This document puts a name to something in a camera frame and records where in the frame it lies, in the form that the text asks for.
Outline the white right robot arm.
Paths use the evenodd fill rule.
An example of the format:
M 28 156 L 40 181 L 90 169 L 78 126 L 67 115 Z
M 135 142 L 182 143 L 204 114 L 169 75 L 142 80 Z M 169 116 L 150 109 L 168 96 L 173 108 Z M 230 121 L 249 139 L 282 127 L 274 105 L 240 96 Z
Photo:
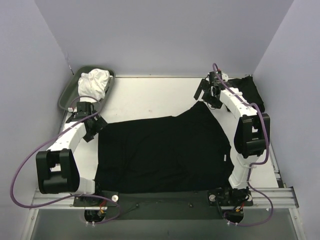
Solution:
M 236 155 L 227 187 L 222 189 L 223 200 L 228 204 L 249 200 L 253 168 L 265 164 L 269 157 L 271 125 L 253 78 L 225 79 L 217 69 L 201 79 L 193 97 L 211 112 L 226 108 L 236 120 Z

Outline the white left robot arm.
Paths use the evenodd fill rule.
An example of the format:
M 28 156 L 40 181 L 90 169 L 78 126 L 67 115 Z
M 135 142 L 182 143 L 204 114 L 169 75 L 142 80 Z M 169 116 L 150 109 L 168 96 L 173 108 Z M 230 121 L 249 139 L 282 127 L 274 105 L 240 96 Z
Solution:
M 74 152 L 81 140 L 87 143 L 107 126 L 91 102 L 76 103 L 76 110 L 65 122 L 65 133 L 36 156 L 38 188 L 42 194 L 70 193 L 85 195 L 92 206 L 101 203 L 103 194 L 92 179 L 80 176 Z

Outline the grey plastic tray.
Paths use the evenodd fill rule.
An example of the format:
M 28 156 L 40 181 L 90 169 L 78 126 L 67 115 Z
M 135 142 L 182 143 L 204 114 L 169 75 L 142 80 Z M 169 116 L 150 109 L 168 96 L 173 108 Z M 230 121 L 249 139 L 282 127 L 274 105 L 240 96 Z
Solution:
M 106 85 L 106 91 L 105 91 L 105 97 L 101 99 L 99 102 L 101 103 L 102 107 L 106 104 L 106 101 L 111 93 L 111 89 L 113 88 L 114 82 L 115 82 L 115 77 L 116 73 L 105 66 L 96 66 L 96 65 L 84 65 L 80 67 L 74 75 L 70 78 L 70 80 L 67 81 L 67 84 L 65 88 L 63 89 L 59 100 L 58 100 L 58 106 L 64 110 L 67 111 L 68 107 L 70 106 L 75 106 L 76 102 L 79 102 L 80 100 L 76 100 L 74 103 L 72 101 L 76 98 L 79 97 L 78 94 L 78 80 L 81 77 L 82 73 L 88 74 L 90 71 L 93 69 L 101 69 L 101 70 L 106 70 L 109 71 L 110 75 L 112 76 L 111 80 L 109 83 Z

